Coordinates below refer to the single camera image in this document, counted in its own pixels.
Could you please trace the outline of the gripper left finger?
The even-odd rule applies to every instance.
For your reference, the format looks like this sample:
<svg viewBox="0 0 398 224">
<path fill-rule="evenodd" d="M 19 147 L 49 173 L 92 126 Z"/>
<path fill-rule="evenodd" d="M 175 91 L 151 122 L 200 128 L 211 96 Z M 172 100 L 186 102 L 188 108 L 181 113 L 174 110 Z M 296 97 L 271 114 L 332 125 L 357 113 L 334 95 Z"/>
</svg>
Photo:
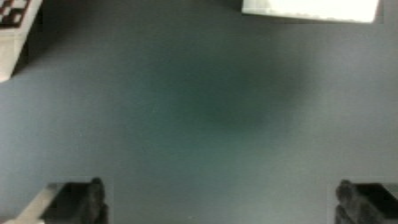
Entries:
<svg viewBox="0 0 398 224">
<path fill-rule="evenodd" d="M 14 218 L 14 224 L 110 224 L 101 179 L 49 183 Z"/>
</svg>

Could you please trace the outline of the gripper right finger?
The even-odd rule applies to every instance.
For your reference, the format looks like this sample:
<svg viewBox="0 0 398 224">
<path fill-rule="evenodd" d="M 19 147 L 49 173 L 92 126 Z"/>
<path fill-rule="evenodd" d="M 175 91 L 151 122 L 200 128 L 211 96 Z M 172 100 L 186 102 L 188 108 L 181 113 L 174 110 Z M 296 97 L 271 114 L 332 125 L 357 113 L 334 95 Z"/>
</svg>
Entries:
<svg viewBox="0 0 398 224">
<path fill-rule="evenodd" d="M 335 188 L 334 224 L 398 224 L 398 183 L 355 183 Z"/>
</svg>

